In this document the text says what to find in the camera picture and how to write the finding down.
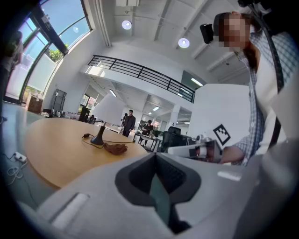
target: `table lamp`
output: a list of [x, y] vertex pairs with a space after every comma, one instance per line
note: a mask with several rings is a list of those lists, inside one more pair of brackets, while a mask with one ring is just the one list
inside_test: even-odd
[[120, 123], [120, 118], [122, 117], [122, 112], [125, 104], [118, 98], [111, 94], [107, 94], [94, 108], [93, 115], [104, 121], [104, 125], [100, 127], [98, 135], [92, 138], [91, 143], [96, 145], [103, 145], [103, 132], [105, 130], [105, 124], [110, 123], [118, 125]]

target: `sky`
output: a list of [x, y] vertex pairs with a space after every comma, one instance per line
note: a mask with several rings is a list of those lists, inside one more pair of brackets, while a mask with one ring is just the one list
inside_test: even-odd
[[[48, 15], [49, 22], [57, 34], [60, 34], [68, 26], [84, 17], [80, 0], [49, 0], [43, 3], [41, 8], [45, 15]], [[26, 23], [24, 23], [19, 29], [23, 34], [23, 42], [35, 28], [36, 27], [31, 19], [27, 19]], [[74, 41], [87, 32], [89, 32], [89, 27], [86, 19], [83, 18], [61, 34], [60, 38], [65, 44], [69, 44], [70, 46]], [[30, 56], [35, 59], [47, 43], [48, 41], [43, 37], [43, 35], [38, 33], [35, 39], [33, 39], [33, 41], [25, 49], [24, 54], [30, 54]], [[57, 50], [54, 44], [50, 45], [50, 49]]]

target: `tree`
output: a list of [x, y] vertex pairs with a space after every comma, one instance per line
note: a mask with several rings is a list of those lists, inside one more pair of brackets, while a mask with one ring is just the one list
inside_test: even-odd
[[49, 50], [49, 54], [50, 54], [50, 58], [54, 62], [58, 61], [63, 56], [63, 54], [58, 49], [57, 50]]

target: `round ceiling light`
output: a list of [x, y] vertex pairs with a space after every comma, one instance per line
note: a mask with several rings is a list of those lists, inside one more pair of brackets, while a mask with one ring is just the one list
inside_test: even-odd
[[77, 28], [77, 27], [73, 27], [73, 31], [74, 31], [75, 33], [78, 33], [78, 32], [79, 32], [79, 28]]
[[126, 30], [129, 30], [132, 27], [132, 23], [127, 20], [123, 21], [121, 25], [122, 25], [122, 28], [124, 28]]
[[181, 47], [181, 48], [187, 48], [190, 46], [190, 42], [188, 41], [188, 39], [186, 38], [181, 38], [179, 39], [178, 41], [178, 45]]

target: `balcony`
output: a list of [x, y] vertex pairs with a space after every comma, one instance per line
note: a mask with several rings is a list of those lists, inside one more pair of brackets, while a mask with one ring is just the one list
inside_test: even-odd
[[195, 91], [184, 84], [148, 67], [120, 60], [113, 57], [93, 55], [89, 66], [102, 67], [108, 70], [126, 74], [148, 83], [154, 84], [173, 94], [176, 94], [189, 102], [194, 102]]

